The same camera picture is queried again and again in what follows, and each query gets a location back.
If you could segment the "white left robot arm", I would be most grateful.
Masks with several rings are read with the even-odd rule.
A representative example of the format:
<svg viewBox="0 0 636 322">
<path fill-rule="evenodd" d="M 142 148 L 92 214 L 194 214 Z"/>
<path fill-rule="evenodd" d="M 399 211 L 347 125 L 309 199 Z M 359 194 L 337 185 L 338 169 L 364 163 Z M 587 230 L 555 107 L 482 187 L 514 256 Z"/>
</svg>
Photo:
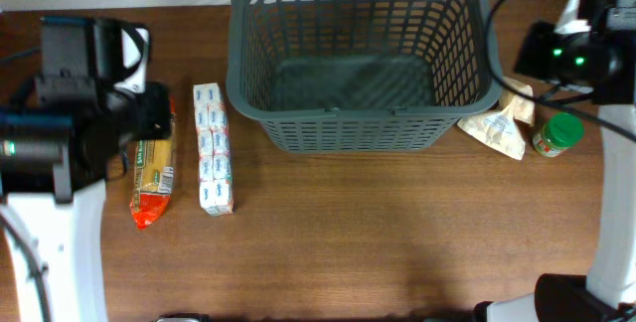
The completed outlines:
<svg viewBox="0 0 636 322">
<path fill-rule="evenodd" d="M 49 16 L 40 69 L 1 107 L 1 228 L 24 321 L 107 317 L 100 231 L 108 166 L 171 135 L 140 23 Z"/>
</svg>

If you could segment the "white beige food bag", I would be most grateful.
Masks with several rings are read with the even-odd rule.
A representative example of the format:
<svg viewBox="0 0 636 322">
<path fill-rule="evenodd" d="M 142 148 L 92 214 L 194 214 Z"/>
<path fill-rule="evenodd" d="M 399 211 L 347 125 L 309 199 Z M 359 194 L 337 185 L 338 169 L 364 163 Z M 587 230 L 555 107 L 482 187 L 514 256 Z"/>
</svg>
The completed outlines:
<svg viewBox="0 0 636 322">
<path fill-rule="evenodd" d="M 534 118 L 535 104 L 504 88 L 496 109 L 461 118 L 457 125 L 484 145 L 522 160 L 526 143 L 517 122 L 533 125 Z"/>
</svg>

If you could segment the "spaghetti packet with red ends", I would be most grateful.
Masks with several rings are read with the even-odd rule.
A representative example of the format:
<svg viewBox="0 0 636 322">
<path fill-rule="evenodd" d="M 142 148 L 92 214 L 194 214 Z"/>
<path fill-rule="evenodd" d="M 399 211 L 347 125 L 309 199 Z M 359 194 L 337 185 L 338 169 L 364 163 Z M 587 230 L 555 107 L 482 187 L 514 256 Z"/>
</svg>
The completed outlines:
<svg viewBox="0 0 636 322">
<path fill-rule="evenodd" d="M 136 144 L 134 185 L 130 212 L 136 228 L 143 230 L 159 219 L 170 202 L 175 177 L 175 105 L 170 102 L 170 136 Z"/>
</svg>

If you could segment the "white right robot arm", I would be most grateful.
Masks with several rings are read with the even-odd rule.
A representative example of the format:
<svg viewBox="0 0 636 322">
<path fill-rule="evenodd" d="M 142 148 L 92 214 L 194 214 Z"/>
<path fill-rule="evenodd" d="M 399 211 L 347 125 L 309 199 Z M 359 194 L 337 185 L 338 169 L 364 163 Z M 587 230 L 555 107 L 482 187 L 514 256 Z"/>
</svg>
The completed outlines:
<svg viewBox="0 0 636 322">
<path fill-rule="evenodd" d="M 476 305 L 478 321 L 635 318 L 635 0 L 568 0 L 555 24 L 531 27 L 515 71 L 556 90 L 529 100 L 598 125 L 604 154 L 599 238 L 586 275 L 545 273 L 534 292 Z"/>
</svg>

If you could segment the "Kleenex tissue multipack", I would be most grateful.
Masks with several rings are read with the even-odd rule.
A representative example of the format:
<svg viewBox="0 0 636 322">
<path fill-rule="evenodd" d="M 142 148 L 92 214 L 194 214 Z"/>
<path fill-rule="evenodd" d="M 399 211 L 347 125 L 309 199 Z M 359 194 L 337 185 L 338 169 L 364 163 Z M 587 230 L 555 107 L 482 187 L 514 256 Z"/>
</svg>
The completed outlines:
<svg viewBox="0 0 636 322">
<path fill-rule="evenodd" d="M 199 202 L 210 216 L 234 210 L 229 121 L 216 82 L 193 86 L 194 119 L 199 155 Z"/>
</svg>

